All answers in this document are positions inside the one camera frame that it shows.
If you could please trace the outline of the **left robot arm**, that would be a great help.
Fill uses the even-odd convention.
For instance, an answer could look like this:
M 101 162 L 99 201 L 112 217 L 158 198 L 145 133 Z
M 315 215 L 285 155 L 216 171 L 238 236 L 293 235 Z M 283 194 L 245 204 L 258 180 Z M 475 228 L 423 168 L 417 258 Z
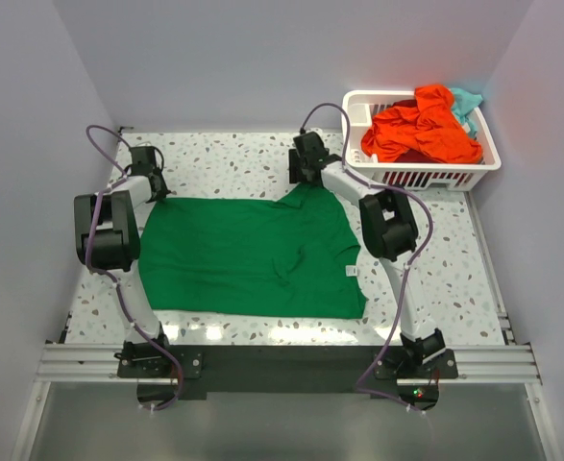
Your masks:
M 159 318 L 150 306 L 138 272 L 141 254 L 135 210 L 164 200 L 164 157 L 151 145 L 129 149 L 131 164 L 119 181 L 101 193 L 73 201 L 76 253 L 94 275 L 110 284 L 124 328 L 121 377 L 168 377 L 176 370 Z

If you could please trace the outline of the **green t-shirt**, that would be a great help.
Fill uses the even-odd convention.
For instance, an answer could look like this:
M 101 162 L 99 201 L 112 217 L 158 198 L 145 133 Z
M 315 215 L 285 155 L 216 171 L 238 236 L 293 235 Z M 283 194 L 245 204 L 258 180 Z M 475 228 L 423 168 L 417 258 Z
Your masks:
M 348 271 L 359 250 L 338 199 L 300 184 L 277 201 L 155 205 L 138 271 L 158 311 L 356 320 L 366 298 Z

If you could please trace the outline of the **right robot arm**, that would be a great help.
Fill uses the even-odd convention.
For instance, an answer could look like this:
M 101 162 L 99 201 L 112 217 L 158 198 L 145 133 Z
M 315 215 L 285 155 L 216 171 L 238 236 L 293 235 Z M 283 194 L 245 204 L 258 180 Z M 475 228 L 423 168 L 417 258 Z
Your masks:
M 401 329 L 403 367 L 411 376 L 425 376 L 446 349 L 418 267 L 433 233 L 429 209 L 402 187 L 371 182 L 345 165 L 316 132 L 300 130 L 293 144 L 290 181 L 321 186 L 358 209 L 364 246 L 380 262 L 397 302 L 393 324 Z

